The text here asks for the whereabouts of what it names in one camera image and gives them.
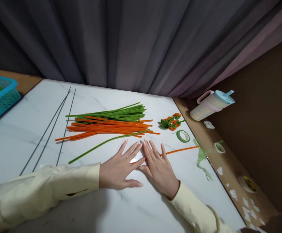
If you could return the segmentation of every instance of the cream sleeve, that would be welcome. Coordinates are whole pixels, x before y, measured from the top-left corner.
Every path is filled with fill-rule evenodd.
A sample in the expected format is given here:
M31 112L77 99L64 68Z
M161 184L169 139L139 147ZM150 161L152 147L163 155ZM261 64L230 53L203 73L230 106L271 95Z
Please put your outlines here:
M177 211L193 226L198 233L234 233L223 223L216 212L204 205L187 187L180 183L173 200L169 200Z
M99 171L100 163L46 166L0 184L0 232L47 213L59 201L99 189Z

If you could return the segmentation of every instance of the woman's left hand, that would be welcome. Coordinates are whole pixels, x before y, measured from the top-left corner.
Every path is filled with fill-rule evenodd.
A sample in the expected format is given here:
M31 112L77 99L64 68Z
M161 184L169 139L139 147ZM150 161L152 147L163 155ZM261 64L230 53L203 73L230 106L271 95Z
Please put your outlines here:
M99 188L121 190L143 186L139 181L126 180L126 177L145 161L145 158L141 158L136 163L130 164L130 161L137 155L143 144L136 142L123 154L127 141L122 144L119 151L112 158L100 165Z

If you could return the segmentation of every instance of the woman's right hand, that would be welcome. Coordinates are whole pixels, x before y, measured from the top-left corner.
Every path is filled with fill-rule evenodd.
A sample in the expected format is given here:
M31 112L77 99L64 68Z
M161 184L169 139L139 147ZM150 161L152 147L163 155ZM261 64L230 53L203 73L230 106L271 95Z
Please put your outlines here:
M147 140L144 139L143 149L147 158L148 166L142 165L139 168L147 175L149 180L160 192L173 199L178 192L180 182L171 168L170 162L166 156L164 145L161 144L161 157L151 140L150 144L153 150L151 150Z

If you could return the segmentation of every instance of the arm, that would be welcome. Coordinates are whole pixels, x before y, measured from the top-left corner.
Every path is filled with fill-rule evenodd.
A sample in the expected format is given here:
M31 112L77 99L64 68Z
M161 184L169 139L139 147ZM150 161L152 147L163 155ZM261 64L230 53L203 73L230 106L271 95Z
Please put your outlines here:
M46 166L0 184L0 231L37 218L59 201L99 189L100 164Z
M204 205L188 188L176 178L166 156L165 148L161 145L162 157L155 145L144 141L144 151L148 166L142 165L140 169L159 191L167 195L167 199L177 211L193 226L198 233L214 233L233 231L223 224L211 207Z
M123 154L126 144L127 140L113 157L101 165L46 166L38 172L0 184L0 232L47 213L62 200L99 188L142 187L136 180L126 180L128 174L145 161L142 158L130 164L142 144L135 143Z

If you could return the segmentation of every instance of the finger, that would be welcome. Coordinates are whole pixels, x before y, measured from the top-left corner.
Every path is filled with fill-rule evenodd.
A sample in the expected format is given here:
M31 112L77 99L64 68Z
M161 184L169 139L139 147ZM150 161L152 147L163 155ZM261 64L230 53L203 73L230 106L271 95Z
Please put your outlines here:
M145 156L147 158L147 160L149 161L149 163L153 162L154 159L156 159L155 155L153 154L153 151L150 148L150 145L148 144L147 140L144 139L144 152L145 152Z
M137 162L131 165L131 171L137 169L138 167L141 166L145 162L145 158L140 158Z
M136 142L135 144L133 144L131 147L129 147L129 149L124 153L125 158L128 157L128 155L131 154L131 152L137 147L139 143Z
M160 154L158 153L158 151L157 151L157 149L156 149L156 147L155 147L155 145L154 145L154 143L153 143L152 140L150 140L150 144L151 144L151 147L152 147L152 149L153 149L153 153L154 153L155 157L156 157L157 159L161 159L161 158L160 158Z
M161 144L160 147L161 147L161 155L163 156L163 159L165 159L167 162L169 162L167 155L166 155L166 150L165 150L164 144Z
M130 162L131 160L133 160L134 157L136 157L137 153L141 150L142 145L143 145L143 144L140 143L140 144L134 149L134 151L127 157L127 158L129 159L129 162Z
M147 175L147 177L150 179L150 181L152 182L153 175L152 175L152 173L150 171L150 168L148 166L146 166L146 165L142 165L142 166L139 167L139 169L141 171L143 171Z
M141 188L143 184L136 180L125 180L125 188Z
M117 154L120 154L120 155L123 154L123 151L125 149L125 146L127 145L127 142L128 142L128 139L126 141L124 141L124 143L121 145L121 147L119 148Z

